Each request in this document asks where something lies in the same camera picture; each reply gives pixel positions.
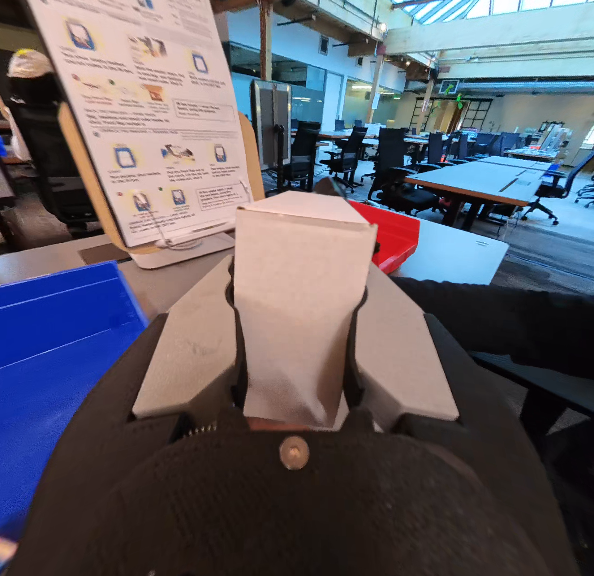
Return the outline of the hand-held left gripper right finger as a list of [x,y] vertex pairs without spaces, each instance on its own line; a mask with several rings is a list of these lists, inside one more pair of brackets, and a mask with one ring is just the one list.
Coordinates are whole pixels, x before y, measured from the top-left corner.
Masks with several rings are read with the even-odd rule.
[[459,417],[424,313],[373,264],[345,319],[345,413],[354,407],[369,410],[380,431],[407,414]]

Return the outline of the wooden ceiling post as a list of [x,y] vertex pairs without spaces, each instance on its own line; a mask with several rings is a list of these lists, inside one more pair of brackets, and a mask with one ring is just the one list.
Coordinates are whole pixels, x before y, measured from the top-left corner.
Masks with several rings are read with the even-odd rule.
[[271,34],[273,23],[273,3],[271,0],[257,0],[260,21],[260,78],[272,81]]

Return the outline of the blue plastic bin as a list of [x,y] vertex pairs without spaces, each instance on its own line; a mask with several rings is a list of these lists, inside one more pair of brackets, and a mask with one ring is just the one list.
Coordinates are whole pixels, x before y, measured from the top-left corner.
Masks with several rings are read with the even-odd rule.
[[85,396],[149,321],[115,261],[1,285],[1,537]]

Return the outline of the white domed cap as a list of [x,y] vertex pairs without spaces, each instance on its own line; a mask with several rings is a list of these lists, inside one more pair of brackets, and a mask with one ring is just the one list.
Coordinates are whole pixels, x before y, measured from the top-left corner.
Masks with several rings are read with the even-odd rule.
[[12,54],[6,75],[10,79],[40,79],[54,74],[54,68],[45,54],[22,48]]

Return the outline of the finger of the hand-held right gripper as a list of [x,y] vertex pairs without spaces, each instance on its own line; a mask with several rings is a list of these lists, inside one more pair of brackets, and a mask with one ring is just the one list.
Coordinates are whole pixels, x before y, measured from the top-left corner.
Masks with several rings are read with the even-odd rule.
[[338,180],[330,177],[324,177],[315,184],[315,194],[347,199],[344,186]]

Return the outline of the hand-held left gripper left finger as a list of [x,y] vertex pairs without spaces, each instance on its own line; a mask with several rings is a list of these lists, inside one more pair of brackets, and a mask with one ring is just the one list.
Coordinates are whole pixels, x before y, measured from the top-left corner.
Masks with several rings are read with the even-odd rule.
[[245,347],[228,255],[175,303],[158,338],[132,413],[138,420],[186,414],[212,424],[245,380]]

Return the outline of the printed instruction sheet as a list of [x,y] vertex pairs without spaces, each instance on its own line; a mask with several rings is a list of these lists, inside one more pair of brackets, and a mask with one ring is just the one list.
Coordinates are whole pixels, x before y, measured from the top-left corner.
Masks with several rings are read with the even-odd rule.
[[253,200],[210,0],[26,0],[124,245],[229,231]]

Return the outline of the grey cabinet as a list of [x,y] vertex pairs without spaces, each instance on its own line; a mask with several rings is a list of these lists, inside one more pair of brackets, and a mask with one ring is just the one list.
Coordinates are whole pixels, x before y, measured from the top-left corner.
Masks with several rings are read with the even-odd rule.
[[254,79],[250,84],[251,120],[262,171],[291,160],[292,87]]

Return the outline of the wooden-edged table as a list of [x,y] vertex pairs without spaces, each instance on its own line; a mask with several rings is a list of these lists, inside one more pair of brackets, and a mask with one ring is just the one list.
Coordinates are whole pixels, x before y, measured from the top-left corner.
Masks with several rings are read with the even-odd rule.
[[465,202],[526,206],[535,196],[550,164],[515,158],[467,162],[409,175],[406,181],[441,196]]

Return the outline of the white cardboard box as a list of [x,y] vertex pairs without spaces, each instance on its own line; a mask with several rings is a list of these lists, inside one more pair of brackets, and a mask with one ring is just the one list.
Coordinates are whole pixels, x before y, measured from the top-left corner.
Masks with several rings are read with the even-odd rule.
[[285,192],[236,211],[234,305],[247,415],[332,429],[377,225],[345,199]]

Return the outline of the red plastic bin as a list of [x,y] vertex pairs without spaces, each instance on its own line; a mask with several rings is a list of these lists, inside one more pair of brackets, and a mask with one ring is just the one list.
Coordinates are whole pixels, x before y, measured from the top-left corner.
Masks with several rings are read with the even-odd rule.
[[416,252],[420,220],[360,202],[349,203],[368,223],[377,226],[372,262],[385,275],[396,272]]

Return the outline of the row of black chairs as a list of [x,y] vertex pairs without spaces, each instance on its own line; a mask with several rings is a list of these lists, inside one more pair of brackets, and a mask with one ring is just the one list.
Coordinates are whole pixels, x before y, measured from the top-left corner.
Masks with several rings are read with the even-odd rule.
[[[321,146],[320,139],[331,139],[340,150],[326,151],[325,158],[318,163],[323,165],[330,172],[332,178],[338,180],[351,193],[355,188],[363,187],[363,182],[355,181],[355,172],[362,160],[361,153],[364,148],[371,146],[366,138],[367,129],[355,127],[349,135],[331,136],[319,132],[319,124],[300,122],[297,130],[293,130],[293,143],[291,144],[290,163],[279,168],[278,187],[289,188],[295,182],[300,182],[301,188],[308,191],[313,190],[314,173],[316,167],[317,151]],[[499,214],[513,215],[516,210],[528,207],[526,216],[534,210],[541,210],[546,213],[554,225],[559,224],[558,217],[552,210],[545,207],[542,199],[565,199],[571,190],[571,186],[578,173],[593,161],[593,152],[587,156],[581,164],[578,164],[569,174],[564,174],[558,169],[552,169],[545,173],[542,183],[535,196],[526,206],[513,206],[506,204],[494,204],[488,202],[465,202],[462,199],[441,196],[428,188],[416,186],[406,178],[412,174],[439,170],[444,167],[464,164],[467,162],[484,161],[489,158],[495,162],[496,158],[513,158],[505,156],[463,156],[466,148],[467,136],[460,134],[457,137],[458,158],[442,160],[442,135],[435,133],[429,135],[427,141],[421,144],[427,159],[417,161],[412,158],[410,165],[405,165],[405,153],[411,140],[406,137],[403,129],[380,128],[377,133],[377,154],[374,159],[374,171],[372,183],[367,195],[367,201],[372,204],[382,205],[395,212],[404,212],[408,215],[417,214],[425,210],[438,212],[442,215],[442,223],[454,227],[465,205],[470,208],[467,211],[462,230],[470,231],[475,220],[486,219],[494,210]]]

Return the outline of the person's right forearm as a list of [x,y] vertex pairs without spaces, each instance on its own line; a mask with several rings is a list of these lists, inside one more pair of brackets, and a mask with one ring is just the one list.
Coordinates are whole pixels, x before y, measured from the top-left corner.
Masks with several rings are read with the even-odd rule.
[[593,379],[593,296],[392,280],[466,350]]

